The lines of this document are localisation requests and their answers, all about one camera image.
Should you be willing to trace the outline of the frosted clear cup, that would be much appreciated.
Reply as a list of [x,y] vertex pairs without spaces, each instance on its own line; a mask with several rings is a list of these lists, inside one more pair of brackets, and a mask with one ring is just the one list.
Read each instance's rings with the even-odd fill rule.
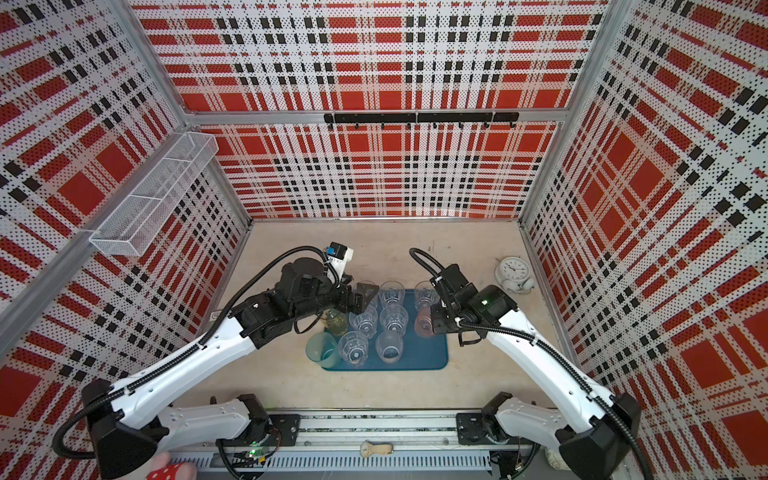
[[397,331],[385,330],[376,337],[375,348],[382,362],[395,364],[404,353],[404,339]]

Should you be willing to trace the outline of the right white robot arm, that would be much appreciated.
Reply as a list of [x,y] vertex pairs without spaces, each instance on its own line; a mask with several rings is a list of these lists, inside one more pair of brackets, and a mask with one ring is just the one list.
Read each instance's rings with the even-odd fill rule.
[[637,440],[641,408],[614,394],[563,356],[502,289],[477,289],[458,265],[431,269],[439,299],[431,307],[436,334],[475,332],[511,358],[553,402],[551,409],[510,395],[490,403],[490,433],[523,437],[555,449],[580,479],[608,479],[628,454],[642,476],[653,476]]

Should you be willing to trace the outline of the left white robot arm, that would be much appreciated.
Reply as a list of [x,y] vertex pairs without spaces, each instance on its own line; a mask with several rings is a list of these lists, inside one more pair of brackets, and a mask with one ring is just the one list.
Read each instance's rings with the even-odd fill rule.
[[202,407],[172,404],[224,366],[296,331],[299,320],[320,318],[329,309],[361,314],[377,296],[378,285],[351,283],[345,261],[315,247],[294,251],[299,259],[288,262],[281,254],[245,283],[202,336],[119,381],[87,385],[82,409],[54,434],[53,452],[95,460],[103,478],[117,479],[181,446],[280,441],[279,429],[253,394]]

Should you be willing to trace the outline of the pink plastic cup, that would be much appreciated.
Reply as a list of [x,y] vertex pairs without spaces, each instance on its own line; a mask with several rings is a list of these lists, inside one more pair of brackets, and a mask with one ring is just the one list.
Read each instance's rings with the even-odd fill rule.
[[414,331],[421,338],[431,338],[434,336],[430,305],[425,304],[418,310],[414,321]]

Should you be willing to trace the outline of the clear cup row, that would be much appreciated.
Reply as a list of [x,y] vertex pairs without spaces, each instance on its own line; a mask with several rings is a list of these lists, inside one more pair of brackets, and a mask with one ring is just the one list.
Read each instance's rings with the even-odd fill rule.
[[369,339],[359,331],[349,331],[338,341],[340,358],[353,368],[365,365],[369,356]]

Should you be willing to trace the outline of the green textured plastic cup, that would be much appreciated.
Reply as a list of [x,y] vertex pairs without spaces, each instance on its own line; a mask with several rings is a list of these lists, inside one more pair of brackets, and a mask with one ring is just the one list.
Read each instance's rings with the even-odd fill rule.
[[314,334],[306,344],[305,354],[310,361],[324,369],[335,367],[341,360],[337,340],[328,332]]

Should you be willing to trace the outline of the yellow plastic cup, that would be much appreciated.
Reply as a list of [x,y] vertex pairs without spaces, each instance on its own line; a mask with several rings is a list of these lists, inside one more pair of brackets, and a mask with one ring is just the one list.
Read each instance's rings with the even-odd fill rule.
[[340,338],[349,330],[347,315],[333,308],[323,313],[321,321],[325,330],[334,337]]

